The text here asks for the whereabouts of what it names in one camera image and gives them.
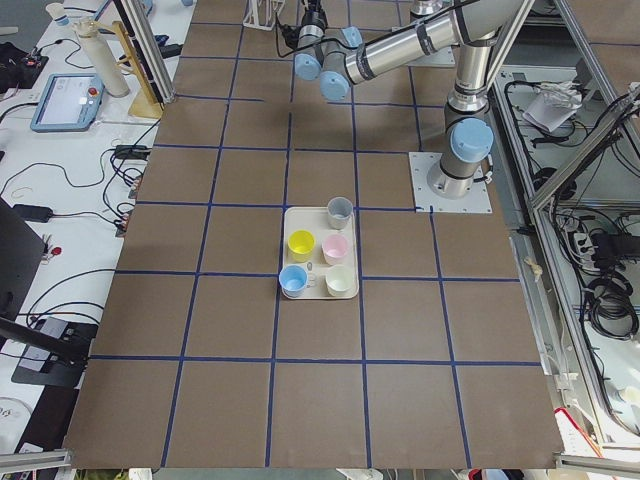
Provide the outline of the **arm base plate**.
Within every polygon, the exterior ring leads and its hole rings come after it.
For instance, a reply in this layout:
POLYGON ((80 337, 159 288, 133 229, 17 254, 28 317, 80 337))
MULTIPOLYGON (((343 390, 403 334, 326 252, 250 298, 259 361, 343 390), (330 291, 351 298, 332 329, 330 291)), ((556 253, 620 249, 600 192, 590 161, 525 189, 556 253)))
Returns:
POLYGON ((487 183, 480 164, 474 176, 454 179, 441 169, 439 152, 410 152, 415 209, 423 213, 491 214, 487 183))

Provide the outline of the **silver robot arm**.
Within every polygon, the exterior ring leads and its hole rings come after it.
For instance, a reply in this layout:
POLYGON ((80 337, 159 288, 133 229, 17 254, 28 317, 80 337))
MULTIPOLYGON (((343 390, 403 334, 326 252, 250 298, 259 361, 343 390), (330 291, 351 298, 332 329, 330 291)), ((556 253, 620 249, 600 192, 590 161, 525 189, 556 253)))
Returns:
POLYGON ((297 77, 318 81, 330 102, 353 86, 403 66, 456 67, 445 104, 447 147, 426 175, 437 196, 458 200, 470 193, 494 134, 483 120, 488 90, 531 10, 529 1, 416 1, 410 21, 370 41, 347 27, 330 35, 319 1, 304 4, 298 26, 277 24, 276 42, 287 45, 297 77))

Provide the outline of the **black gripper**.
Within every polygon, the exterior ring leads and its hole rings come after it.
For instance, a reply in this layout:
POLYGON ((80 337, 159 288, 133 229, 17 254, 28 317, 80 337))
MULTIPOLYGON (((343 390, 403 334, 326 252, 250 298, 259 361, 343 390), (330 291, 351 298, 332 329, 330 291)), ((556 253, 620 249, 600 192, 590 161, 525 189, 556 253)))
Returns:
POLYGON ((302 2, 304 15, 300 25, 300 36, 321 38, 328 28, 326 12, 320 0, 308 0, 302 2))

